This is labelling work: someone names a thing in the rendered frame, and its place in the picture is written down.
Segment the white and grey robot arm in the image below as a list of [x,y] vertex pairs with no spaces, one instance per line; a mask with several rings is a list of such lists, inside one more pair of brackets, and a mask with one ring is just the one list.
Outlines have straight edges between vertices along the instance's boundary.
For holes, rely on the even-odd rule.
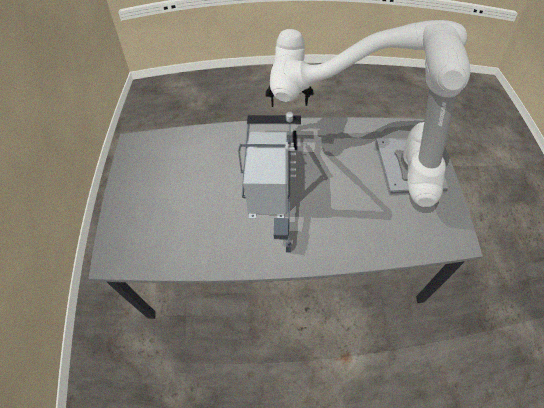
[[290,102],[312,83],[332,77],[380,49],[425,50],[429,87],[425,120],[412,128],[404,151],[395,150],[395,155],[404,181],[408,172],[413,201],[430,207],[439,201],[443,192],[446,168],[443,153],[456,95],[470,78],[466,42],[466,29],[459,23],[422,21],[374,33],[325,63],[309,65],[303,61],[305,42],[301,32],[286,29],[277,39],[270,89],[278,100]]

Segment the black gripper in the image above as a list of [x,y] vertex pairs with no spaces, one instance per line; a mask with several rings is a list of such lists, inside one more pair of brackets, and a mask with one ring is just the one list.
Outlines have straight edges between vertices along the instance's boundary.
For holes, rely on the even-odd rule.
[[[313,92],[313,89],[311,88],[311,86],[309,87],[309,89],[305,89],[302,91],[302,93],[305,94],[305,102],[306,102],[306,106],[308,106],[308,98],[311,97],[311,95],[314,95],[314,92]],[[272,102],[272,107],[274,107],[273,105],[273,93],[270,89],[270,86],[269,88],[266,90],[266,97],[269,96],[269,99],[271,99],[271,102]]]

